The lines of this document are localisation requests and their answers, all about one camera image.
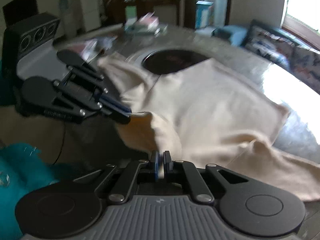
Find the blue box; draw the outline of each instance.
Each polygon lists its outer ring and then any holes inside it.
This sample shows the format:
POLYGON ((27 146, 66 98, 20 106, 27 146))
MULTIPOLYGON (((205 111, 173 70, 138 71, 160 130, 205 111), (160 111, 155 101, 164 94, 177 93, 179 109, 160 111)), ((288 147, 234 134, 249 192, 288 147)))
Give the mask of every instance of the blue box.
POLYGON ((212 24, 213 2, 198 1, 196 5, 196 25, 195 28, 204 28, 212 24))

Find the fabric fold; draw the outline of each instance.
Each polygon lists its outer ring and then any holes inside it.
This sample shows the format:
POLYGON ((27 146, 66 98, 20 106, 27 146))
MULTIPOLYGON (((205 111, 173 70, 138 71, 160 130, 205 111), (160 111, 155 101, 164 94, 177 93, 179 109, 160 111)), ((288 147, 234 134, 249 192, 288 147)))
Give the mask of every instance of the fabric fold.
POLYGON ((132 109, 131 122, 117 125, 128 147, 168 150, 173 160, 215 163, 303 201, 320 199, 319 165, 272 147, 288 110, 215 59, 161 76, 119 54, 98 66, 132 109))

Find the black circular hole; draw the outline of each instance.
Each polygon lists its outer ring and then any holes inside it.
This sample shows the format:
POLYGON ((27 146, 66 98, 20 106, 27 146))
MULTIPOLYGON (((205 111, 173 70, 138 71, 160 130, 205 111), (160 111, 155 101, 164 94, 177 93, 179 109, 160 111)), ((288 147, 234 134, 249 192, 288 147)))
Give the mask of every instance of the black circular hole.
POLYGON ((142 66, 161 75, 177 72, 207 59, 208 57, 191 50, 166 49, 151 53, 143 60, 142 66))

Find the white appliance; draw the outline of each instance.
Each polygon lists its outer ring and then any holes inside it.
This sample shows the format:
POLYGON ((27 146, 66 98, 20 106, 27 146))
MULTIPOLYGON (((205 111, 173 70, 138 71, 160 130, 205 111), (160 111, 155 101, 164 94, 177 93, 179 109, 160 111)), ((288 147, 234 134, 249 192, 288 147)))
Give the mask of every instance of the white appliance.
POLYGON ((80 0, 82 23, 85 32, 101 27, 98 0, 80 0))

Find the sofa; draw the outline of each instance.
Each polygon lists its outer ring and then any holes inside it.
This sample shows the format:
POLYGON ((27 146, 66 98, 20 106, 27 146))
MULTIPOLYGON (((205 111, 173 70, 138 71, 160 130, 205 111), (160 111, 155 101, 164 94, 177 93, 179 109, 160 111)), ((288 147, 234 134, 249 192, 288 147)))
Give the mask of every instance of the sofa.
POLYGON ((249 28, 226 25, 212 35, 279 65, 320 94, 320 52, 291 33, 253 20, 249 28))

